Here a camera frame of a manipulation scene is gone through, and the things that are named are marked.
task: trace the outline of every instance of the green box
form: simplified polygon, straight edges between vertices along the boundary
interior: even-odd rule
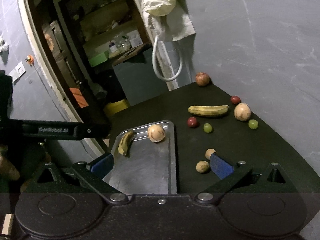
[[[91,67],[95,67],[95,66],[101,64],[102,62],[107,61],[108,59],[109,59],[109,52],[105,51],[105,52],[102,52],[93,58],[90,58],[89,63],[91,65]]]

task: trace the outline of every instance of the doorway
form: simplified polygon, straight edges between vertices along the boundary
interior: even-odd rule
[[[96,122],[95,111],[104,119],[108,103],[126,100],[127,107],[168,91],[151,71],[150,33],[135,0],[28,0],[28,4],[68,98],[72,95],[67,90],[79,88],[90,106],[86,107],[90,114],[83,115],[84,109],[73,104],[84,119]]]

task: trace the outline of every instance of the screw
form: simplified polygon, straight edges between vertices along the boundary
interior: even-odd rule
[[[126,199],[125,194],[122,193],[113,193],[110,195],[110,200],[113,202],[120,202]]]
[[[165,199],[159,199],[158,200],[158,204],[165,204],[167,201]]]
[[[201,201],[210,201],[213,199],[212,194],[206,192],[199,193],[197,197]]]

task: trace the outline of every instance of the green grape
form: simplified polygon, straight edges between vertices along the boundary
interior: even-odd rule
[[[205,123],[205,124],[203,125],[203,130],[204,130],[206,133],[211,133],[211,132],[212,132],[212,126],[211,126],[211,124]]]
[[[257,129],[258,128],[258,121],[257,120],[254,120],[254,119],[251,119],[249,120],[249,127],[251,129]]]

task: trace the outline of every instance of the red apple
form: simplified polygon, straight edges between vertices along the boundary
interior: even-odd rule
[[[210,83],[210,77],[207,73],[199,72],[196,74],[196,83],[199,87],[205,87]]]
[[[231,103],[233,103],[234,105],[237,105],[237,104],[241,103],[241,99],[240,99],[240,97],[238,97],[238,96],[232,96],[232,97],[230,98],[230,101],[231,101]]]
[[[198,120],[195,117],[190,117],[187,124],[190,128],[196,128],[199,125]]]

